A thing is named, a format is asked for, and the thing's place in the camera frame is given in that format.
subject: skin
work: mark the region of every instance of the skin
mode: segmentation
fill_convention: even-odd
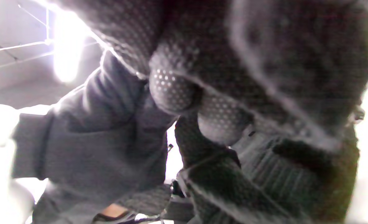
[[[108,216],[108,217],[118,217],[120,215],[122,215],[123,213],[125,213],[126,211],[128,211],[126,208],[121,207],[117,204],[112,204],[108,207],[106,207],[101,214]]]

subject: ceiling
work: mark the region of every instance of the ceiling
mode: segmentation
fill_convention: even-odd
[[[50,15],[52,27],[54,15]],[[46,39],[46,9],[33,0],[0,0],[0,48]],[[86,40],[79,77],[69,84],[54,78],[52,45],[35,45],[0,51],[0,104],[15,108],[52,104],[84,82],[98,67],[101,50]]]

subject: ribbed cuff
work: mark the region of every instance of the ribbed cuff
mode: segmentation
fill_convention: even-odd
[[[12,138],[17,148],[12,177],[36,177],[41,179],[39,165],[44,150],[45,136],[52,115],[20,114],[20,121]]]

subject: gloved hand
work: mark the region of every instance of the gloved hand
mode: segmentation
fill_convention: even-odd
[[[50,0],[78,16],[157,105],[231,145],[248,123],[338,149],[368,80],[368,1]]]

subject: shoe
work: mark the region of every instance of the shoe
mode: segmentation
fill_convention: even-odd
[[[102,214],[96,215],[92,224],[147,224],[151,222],[157,222],[160,217],[145,217],[136,219],[138,213],[126,212],[117,218],[111,218]]]

